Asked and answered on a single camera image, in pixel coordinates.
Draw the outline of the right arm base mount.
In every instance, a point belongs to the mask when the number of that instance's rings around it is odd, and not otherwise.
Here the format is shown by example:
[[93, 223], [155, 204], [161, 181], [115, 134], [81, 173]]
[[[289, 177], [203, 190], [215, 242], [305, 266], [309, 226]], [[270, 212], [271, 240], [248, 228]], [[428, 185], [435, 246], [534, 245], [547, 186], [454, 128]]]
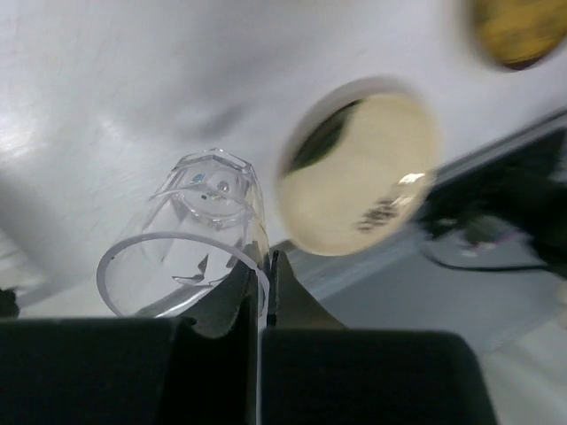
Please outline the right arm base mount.
[[[427, 197], [418, 222], [428, 235], [420, 254], [432, 264], [470, 273], [547, 272], [566, 277], [566, 182], [554, 179], [566, 147], [560, 128], [444, 183]], [[539, 264], [463, 267], [446, 263], [431, 243], [452, 230], [481, 229], [495, 218], [528, 236]]]

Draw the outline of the black yellow ornate plate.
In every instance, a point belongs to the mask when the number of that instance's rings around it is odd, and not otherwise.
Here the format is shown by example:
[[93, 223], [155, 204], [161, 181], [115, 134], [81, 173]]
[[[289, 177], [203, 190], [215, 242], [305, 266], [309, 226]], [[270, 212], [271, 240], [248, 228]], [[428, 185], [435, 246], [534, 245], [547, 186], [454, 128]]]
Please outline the black yellow ornate plate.
[[461, 7], [463, 44], [499, 71], [530, 69], [566, 46], [564, 0], [462, 1]]

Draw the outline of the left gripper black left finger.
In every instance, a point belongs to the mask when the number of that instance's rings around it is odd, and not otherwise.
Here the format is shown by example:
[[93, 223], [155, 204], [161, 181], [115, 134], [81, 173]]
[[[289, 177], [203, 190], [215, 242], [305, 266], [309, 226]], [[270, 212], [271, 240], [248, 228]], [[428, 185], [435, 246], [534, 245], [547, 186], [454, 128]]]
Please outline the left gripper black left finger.
[[167, 319], [1, 324], [4, 424], [254, 424], [258, 288], [238, 264]]

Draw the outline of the cream plate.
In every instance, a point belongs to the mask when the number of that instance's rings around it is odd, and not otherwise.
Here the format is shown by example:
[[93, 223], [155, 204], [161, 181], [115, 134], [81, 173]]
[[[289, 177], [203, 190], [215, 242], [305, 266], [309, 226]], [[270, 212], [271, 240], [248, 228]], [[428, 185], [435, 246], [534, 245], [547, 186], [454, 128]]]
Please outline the cream plate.
[[276, 206], [289, 240], [327, 257], [382, 242], [429, 195], [441, 142], [433, 110], [404, 81], [333, 89], [307, 109], [279, 160]]

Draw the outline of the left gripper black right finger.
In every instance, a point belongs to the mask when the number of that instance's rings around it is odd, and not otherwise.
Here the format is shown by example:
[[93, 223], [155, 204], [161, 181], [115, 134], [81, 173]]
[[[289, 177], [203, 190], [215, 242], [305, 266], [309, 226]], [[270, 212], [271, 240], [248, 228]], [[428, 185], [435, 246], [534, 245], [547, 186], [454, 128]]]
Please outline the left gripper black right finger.
[[443, 331], [340, 326], [301, 285], [285, 253], [271, 261], [260, 338], [263, 424], [495, 424], [473, 350]]

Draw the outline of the aluminium rail frame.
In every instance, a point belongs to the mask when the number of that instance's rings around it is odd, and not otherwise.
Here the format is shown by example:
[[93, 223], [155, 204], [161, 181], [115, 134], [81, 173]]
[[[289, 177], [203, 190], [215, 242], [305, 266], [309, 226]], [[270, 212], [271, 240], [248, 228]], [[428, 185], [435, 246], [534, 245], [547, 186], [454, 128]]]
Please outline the aluminium rail frame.
[[345, 257], [315, 256], [288, 241], [278, 247], [307, 290], [354, 328], [445, 330], [477, 352], [549, 344], [565, 336], [558, 320], [558, 278], [536, 272], [452, 272], [420, 254], [425, 241], [425, 232], [412, 223]]

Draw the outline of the clear glass cup front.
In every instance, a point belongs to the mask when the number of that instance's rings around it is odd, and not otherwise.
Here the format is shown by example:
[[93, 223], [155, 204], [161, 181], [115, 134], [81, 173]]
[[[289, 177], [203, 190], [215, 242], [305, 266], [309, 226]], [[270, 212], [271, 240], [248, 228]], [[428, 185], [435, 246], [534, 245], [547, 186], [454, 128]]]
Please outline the clear glass cup front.
[[221, 149], [182, 157], [100, 259], [101, 298], [119, 317], [177, 315], [243, 265], [267, 311], [269, 242], [252, 165]]

